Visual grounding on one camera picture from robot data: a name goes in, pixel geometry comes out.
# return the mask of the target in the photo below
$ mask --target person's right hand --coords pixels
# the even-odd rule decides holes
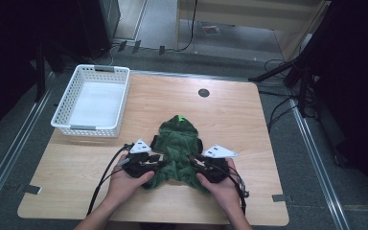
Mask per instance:
[[[228,166],[230,168],[234,170],[236,169],[235,163],[231,158],[226,158],[226,161],[228,162]],[[238,178],[232,175],[232,173],[235,173],[234,170],[232,169],[229,169],[231,177],[237,183],[239,183]],[[238,191],[235,188],[234,182],[230,178],[227,177],[220,183],[211,183],[201,173],[197,173],[196,177],[198,178],[199,182],[211,192],[212,196],[215,198],[215,200],[219,204],[220,208],[223,209],[223,211],[227,212],[233,208],[241,207]]]
[[[126,159],[126,155],[122,155],[119,162]],[[116,172],[110,176],[108,192],[103,200],[111,204],[114,209],[119,205],[127,201],[134,192],[144,183],[148,182],[153,176],[154,172],[146,172],[139,178],[133,178],[127,174],[122,167],[115,166],[113,172]]]
[[[228,166],[232,168],[229,169],[230,176],[239,184],[238,177],[233,175],[236,170],[234,161],[231,158],[226,158],[226,161],[228,162]],[[229,177],[216,184],[209,182],[201,173],[197,173],[196,177],[198,177],[199,182],[211,192],[220,208],[228,217],[233,229],[252,229],[252,226],[250,226],[241,208],[238,190],[235,187],[239,185],[235,185]]]

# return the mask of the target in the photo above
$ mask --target black wire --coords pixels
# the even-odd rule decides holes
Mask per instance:
[[[104,184],[104,182],[111,176],[111,175],[113,175],[113,174],[115,174],[115,173],[118,173],[118,172],[120,172],[120,171],[122,171],[123,169],[120,169],[120,170],[118,170],[118,171],[115,171],[115,172],[112,172],[109,176],[107,176],[104,180],[103,180],[103,182],[101,183],[101,185],[102,184]]]
[[[295,105],[293,107],[288,108],[286,111],[282,112],[280,115],[278,115],[277,117],[275,117],[274,119],[272,119],[272,121],[269,123],[269,125],[267,125],[268,132],[270,133],[271,127],[273,126],[274,123],[276,123],[277,121],[279,121],[281,117],[283,117],[284,115],[288,114],[293,108],[295,108],[297,106],[298,105]]]
[[[246,201],[244,200],[244,191],[241,190],[240,188],[240,184],[238,182],[235,181],[234,178],[232,178],[232,176],[230,175],[230,173],[224,171],[223,169],[221,169],[220,167],[216,166],[216,165],[213,165],[213,164],[208,164],[206,166],[211,166],[221,172],[223,172],[235,185],[235,188],[236,190],[238,191],[238,195],[239,195],[239,198],[241,199],[241,210],[243,211],[243,214],[245,215],[246,214]]]
[[[183,49],[176,50],[176,52],[185,51],[190,46],[191,42],[193,42],[193,37],[194,37],[194,21],[196,20],[196,4],[197,3],[198,3],[198,0],[195,0],[194,14],[193,14],[193,24],[191,26],[191,38],[190,38],[190,41],[188,42],[188,44],[187,44],[186,47],[184,47]]]
[[[297,96],[289,96],[289,97],[287,97],[286,99],[284,99],[282,102],[280,102],[279,104],[277,104],[275,107],[274,107],[274,109],[273,109],[273,111],[271,111],[271,114],[270,114],[270,120],[269,120],[269,122],[268,122],[268,124],[267,124],[267,130],[268,130],[268,132],[270,133],[270,130],[271,130],[271,126],[273,126],[273,124],[275,123],[275,122],[277,122],[280,118],[281,118],[281,116],[279,117],[277,117],[276,118],[276,120],[275,121],[273,121],[273,116],[274,116],[274,112],[277,110],[277,108],[279,108],[282,104],[284,104],[285,102],[287,102],[288,100],[290,100],[290,99],[292,99],[292,98],[295,98],[295,97],[297,97]]]
[[[232,173],[232,174],[234,174],[237,178],[238,178],[238,180],[240,181],[240,183],[241,183],[241,191],[243,192],[243,195],[245,196],[245,197],[249,197],[249,194],[248,194],[248,192],[246,191],[246,186],[244,185],[244,181],[243,181],[243,179],[241,178],[241,175],[234,169],[234,168],[232,168],[232,167],[229,167],[229,169],[231,169],[231,170],[233,170],[235,173]]]
[[[87,212],[87,216],[89,214],[91,214],[92,212],[92,208],[94,207],[94,203],[95,203],[95,200],[97,199],[97,196],[98,196],[98,192],[100,191],[101,189],[101,186],[104,184],[104,182],[108,179],[105,178],[106,177],[106,174],[109,170],[109,168],[112,166],[113,162],[115,161],[116,157],[118,157],[118,155],[123,151],[123,150],[127,150],[128,148],[130,147],[130,145],[127,145],[125,144],[121,149],[119,149],[115,155],[112,157],[112,159],[110,160],[109,164],[107,165],[106,167],[106,170],[103,172],[103,176],[101,177],[101,180],[100,180],[100,183],[98,184],[97,188],[95,188],[95,191],[94,191],[94,194],[92,195],[92,198],[91,198],[91,202],[89,203],[89,208],[88,208],[88,212]]]
[[[285,64],[285,63],[286,63],[286,62],[285,62],[285,61],[283,61],[282,59],[270,59],[270,60],[268,60],[268,61],[266,61],[266,62],[264,63],[264,69],[265,69],[265,71],[266,71],[266,72],[269,72],[269,71],[267,70],[267,65],[268,65],[268,63],[269,63],[269,62],[271,62],[271,61],[274,61],[274,60],[280,60],[280,61],[281,61],[277,67],[279,67],[280,65]],[[279,79],[282,79],[282,78],[283,78],[283,77],[280,77],[280,76],[277,76],[277,75],[274,75],[273,77],[275,77],[275,78],[279,78]]]
[[[278,93],[267,92],[267,91],[262,91],[262,90],[259,90],[259,93],[260,94],[272,95],[272,96],[285,96],[285,97],[289,97],[290,96],[290,95],[287,95],[287,94],[278,94]]]
[[[125,47],[127,48],[134,48],[134,46],[132,45],[126,45]],[[150,50],[150,51],[160,51],[160,49],[156,49],[156,48],[148,48],[148,47],[139,47],[139,50]],[[165,52],[178,52],[175,49],[165,49]]]

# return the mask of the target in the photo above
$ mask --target power cord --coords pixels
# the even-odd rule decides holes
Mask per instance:
[[[267,91],[262,91],[259,90],[260,94],[266,94],[266,95],[272,95],[272,96],[285,96],[285,97],[289,97],[289,95],[287,94],[279,94],[279,93],[273,93],[273,92],[267,92]]]
[[[277,121],[279,121],[281,117],[283,117],[284,115],[286,115],[287,113],[289,113],[289,112],[292,110],[292,108],[294,108],[294,107],[296,107],[296,106],[293,106],[293,107],[291,107],[291,108],[287,109],[285,112],[281,113],[280,115],[278,115],[278,116],[277,116],[277,117],[275,117],[275,118],[273,118],[273,116],[274,116],[274,112],[275,112],[275,111],[276,111],[276,110],[277,110],[277,109],[278,109],[282,104],[286,103],[288,100],[293,99],[293,98],[297,98],[297,97],[298,97],[298,96],[288,96],[286,99],[284,99],[282,102],[280,102],[279,104],[277,104],[277,105],[274,107],[273,111],[271,111],[271,114],[270,114],[270,120],[269,120],[269,122],[268,122],[268,124],[267,124],[267,130],[268,130],[268,133],[270,133],[271,127],[273,126],[273,124],[274,124],[274,123],[276,123]]]
[[[106,170],[103,172],[103,176],[101,177],[100,183],[98,184],[97,188],[94,191],[94,194],[92,195],[91,198],[91,202],[89,203],[89,208],[88,208],[88,213],[86,214],[87,216],[91,214],[92,212],[92,208],[94,207],[94,203],[95,200],[97,199],[98,196],[98,192],[101,189],[101,186],[104,184],[104,182],[114,173],[120,172],[121,170],[115,171],[113,173],[111,173],[109,176],[106,176],[109,168],[112,166],[113,162],[115,161],[116,157],[118,157],[118,155],[123,151],[123,150],[130,150],[133,147],[133,145],[128,145],[128,144],[124,144],[124,146],[119,149],[115,155],[112,157],[112,159],[110,160],[109,164],[106,167]]]
[[[195,0],[195,6],[194,6],[194,13],[193,13],[193,23],[192,23],[192,26],[191,26],[191,38],[190,38],[190,41],[188,42],[187,46],[182,48],[182,49],[179,49],[179,50],[176,50],[176,52],[182,52],[182,51],[185,51],[191,44],[191,42],[193,42],[193,37],[194,37],[194,21],[196,20],[196,5],[198,3],[198,0]]]
[[[189,2],[190,1],[186,1],[186,5],[187,5],[187,18],[190,18],[190,7],[189,7]],[[188,31],[189,32],[191,32],[191,30],[193,30],[194,29],[194,27],[191,27],[191,25],[190,25],[190,20],[187,20],[187,27],[188,27]]]
[[[286,62],[284,61],[284,60],[282,60],[282,59],[270,59],[270,60],[268,60],[268,61],[266,61],[265,63],[264,63],[264,69],[265,69],[265,71],[266,72],[269,72],[268,71],[268,69],[267,69],[267,65],[269,64],[269,62],[272,62],[272,61],[280,61],[280,63],[279,63],[279,65],[277,66],[277,67],[279,67],[279,66],[281,66],[281,65],[283,65],[283,64],[286,64]],[[277,75],[274,75],[273,77],[275,77],[275,78],[279,78],[279,79],[283,79],[284,77],[286,77],[286,75],[284,75],[283,73],[280,73],[282,76],[277,76]]]
[[[239,173],[233,169],[232,167],[229,167],[231,170],[233,170],[235,172],[235,175],[238,177],[240,183],[236,182],[234,178],[232,178],[231,173],[226,172],[225,170],[223,170],[222,168],[211,164],[211,163],[204,163],[206,167],[213,167],[214,169],[217,169],[219,171],[221,171],[222,173],[224,173],[235,185],[235,188],[238,192],[239,198],[241,200],[241,210],[243,211],[243,214],[246,214],[246,201],[244,200],[246,197],[249,197],[249,192],[245,190],[245,185],[243,180],[241,179],[241,176],[239,175]]]

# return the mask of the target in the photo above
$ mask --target black cable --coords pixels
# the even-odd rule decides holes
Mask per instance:
[[[249,192],[246,191],[246,185],[244,184],[244,181],[241,178],[241,175],[234,168],[229,167],[229,169],[231,169],[231,170],[233,170],[235,172],[235,173],[232,173],[232,174],[234,174],[238,178],[238,180],[240,181],[240,183],[241,183],[241,191],[243,193],[243,196],[246,197],[246,198],[248,198],[249,197]]]
[[[113,56],[113,54],[112,54],[112,51],[115,49],[115,48],[117,48],[117,47],[119,47],[120,46],[120,44],[116,44],[116,45],[114,45],[114,46],[112,46],[111,48],[110,48],[110,50],[109,50],[109,55],[110,55],[110,57],[111,57],[111,62],[110,62],[110,64],[105,64],[105,65],[108,65],[108,66],[110,66],[110,65],[112,65],[113,64],[113,61],[114,61],[114,56]],[[131,46],[131,45],[125,45],[125,47],[126,47],[126,49],[127,48],[135,48],[134,46]],[[154,49],[154,48],[146,48],[146,47],[139,47],[138,48],[139,50],[151,50],[151,51],[157,51],[157,52],[159,52],[160,50],[159,49]],[[177,52],[175,49],[166,49],[165,50],[165,52]],[[97,65],[98,63],[96,63],[95,61],[94,61],[94,59],[90,59],[90,61],[93,63],[93,64],[95,64],[95,65]]]
[[[97,188],[95,188],[95,191],[94,191],[94,194],[92,195],[92,198],[91,198],[91,202],[89,203],[89,208],[88,208],[88,213],[86,214],[87,216],[89,214],[91,214],[92,212],[92,208],[94,207],[94,203],[95,203],[95,200],[97,199],[97,196],[98,196],[98,192],[100,191],[101,189],[101,186],[104,184],[104,182],[108,179],[108,177],[110,177],[110,175],[106,177],[106,174],[109,170],[109,168],[112,166],[113,162],[115,161],[116,157],[118,157],[118,155],[123,151],[123,150],[128,150],[129,148],[131,148],[131,145],[127,145],[125,144],[121,149],[119,149],[115,155],[112,157],[112,159],[110,160],[109,164],[107,165],[106,167],[106,170],[103,172],[103,176],[101,177],[101,180],[100,180],[100,183],[98,184]]]
[[[196,20],[196,4],[197,3],[198,3],[198,0],[195,0],[194,14],[193,14],[193,24],[191,26],[191,38],[190,38],[190,41],[188,42],[188,44],[187,44],[186,47],[184,47],[183,49],[176,50],[176,52],[185,51],[190,46],[191,42],[193,42],[193,37],[194,37],[194,21]]]
[[[271,130],[271,126],[275,123],[275,122],[277,122],[279,119],[280,119],[280,117],[277,117],[276,118],[276,120],[275,121],[273,121],[273,116],[274,116],[274,112],[277,110],[277,108],[279,108],[282,104],[284,104],[285,102],[287,102],[288,100],[290,100],[290,99],[292,99],[292,98],[295,98],[295,97],[297,97],[297,96],[289,96],[289,97],[287,97],[286,99],[284,99],[282,102],[280,102],[279,104],[277,104],[275,107],[274,107],[274,109],[273,109],[273,111],[271,111],[271,114],[270,114],[270,120],[269,120],[269,122],[268,122],[268,124],[267,124],[267,130],[268,130],[268,132],[270,133],[270,130]]]
[[[267,129],[268,132],[270,133],[271,127],[273,126],[274,123],[276,123],[277,121],[280,120],[281,117],[283,117],[284,115],[288,114],[293,108],[296,108],[298,105],[295,105],[293,107],[288,108],[286,111],[282,112],[280,115],[278,115],[276,118],[274,118],[269,125],[267,125]]]
[[[271,62],[271,61],[274,61],[274,60],[280,60],[280,61],[281,61],[277,67],[279,67],[279,66],[281,66],[282,64],[285,64],[285,63],[286,63],[286,62],[285,62],[284,60],[282,60],[282,59],[270,59],[270,60],[268,60],[268,61],[266,61],[266,62],[264,63],[264,69],[265,69],[265,71],[266,71],[266,72],[269,72],[269,71],[267,70],[267,65],[268,65],[268,63],[269,63],[269,62]],[[286,77],[286,75],[284,75],[283,73],[280,73],[280,74],[282,75],[282,77],[277,76],[277,75],[274,75],[273,77],[275,77],[275,78],[279,78],[279,79],[283,79],[284,77]]]
[[[287,95],[287,94],[278,94],[278,93],[267,92],[267,91],[262,91],[262,90],[259,90],[259,93],[260,94],[272,95],[272,96],[284,96],[284,97],[289,97],[290,96],[290,95]]]
[[[307,103],[306,103],[306,106],[304,107],[304,113],[305,113],[306,117],[318,120],[318,113],[317,113],[316,108],[315,108],[315,105],[318,104],[318,100],[315,97],[315,92],[311,88],[307,89],[306,101],[307,101]],[[307,111],[306,111],[307,108],[310,108],[310,109],[313,110],[312,115],[309,115],[307,113]]]
[[[238,192],[239,198],[241,199],[241,210],[243,211],[243,214],[245,215],[246,214],[246,201],[244,200],[245,191],[242,191],[241,190],[240,184],[238,182],[236,182],[234,178],[232,178],[232,176],[230,175],[230,173],[224,171],[220,167],[218,167],[218,166],[216,166],[214,164],[210,164],[210,163],[204,163],[204,164],[205,164],[205,166],[211,166],[211,167],[213,167],[213,168],[221,171],[222,173],[224,173],[234,183],[235,188],[236,188],[236,190]]]

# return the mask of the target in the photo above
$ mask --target gray floor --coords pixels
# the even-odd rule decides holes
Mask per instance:
[[[165,45],[166,48],[173,47],[173,33],[171,34],[171,31],[175,25],[172,23],[175,22],[164,20],[163,17],[160,17],[161,13],[157,13],[157,10],[168,12],[166,9],[173,6],[174,2],[169,0],[148,1],[144,20],[136,38],[142,40],[143,49],[139,50],[137,54],[132,53],[131,47],[122,52],[117,52],[114,49],[112,51],[114,65],[126,66],[132,70],[208,75],[218,76],[229,81],[246,81],[248,77],[256,77],[265,72],[265,61],[281,58],[272,32],[223,25],[218,25],[222,33],[227,30],[231,32],[230,36],[207,37],[202,30],[197,30],[194,45],[189,47],[188,53],[171,52],[159,56],[157,49],[160,45]],[[163,8],[157,7],[157,4],[161,4]],[[172,17],[169,13],[163,13],[163,16]],[[183,36],[180,46],[184,46],[186,45],[185,33],[187,31],[188,35],[189,30],[187,21],[181,21],[181,24]],[[244,50],[244,53],[240,55],[237,53],[239,50]],[[105,54],[94,61],[107,65],[110,60],[110,56]],[[57,84],[53,94],[0,193],[0,229],[71,229],[79,222],[78,220],[23,219],[16,214],[23,196],[15,191],[16,187],[19,184],[29,183],[34,174],[53,130],[50,126],[50,120],[55,111],[55,104],[58,103],[75,67],[74,62],[67,61],[66,63],[66,71],[63,74],[57,74]],[[269,69],[275,66],[277,66],[275,63],[268,64]],[[282,85],[281,76],[258,83],[258,86],[261,91],[282,94],[287,92]],[[0,162],[32,108],[34,95],[35,89],[32,88],[1,122]],[[284,98],[261,93],[267,121],[273,108]],[[288,103],[283,104],[276,114],[288,107]],[[314,119],[306,119],[306,121],[310,126],[311,134],[351,229],[368,229],[368,179],[356,169],[338,167],[334,163],[332,150],[318,121]],[[302,138],[301,130],[292,113],[283,116],[273,126],[270,132],[270,141],[284,194],[287,197],[290,222],[285,227],[255,226],[255,229],[336,229]]]
[[[118,0],[121,19],[115,38],[135,40],[148,0]]]

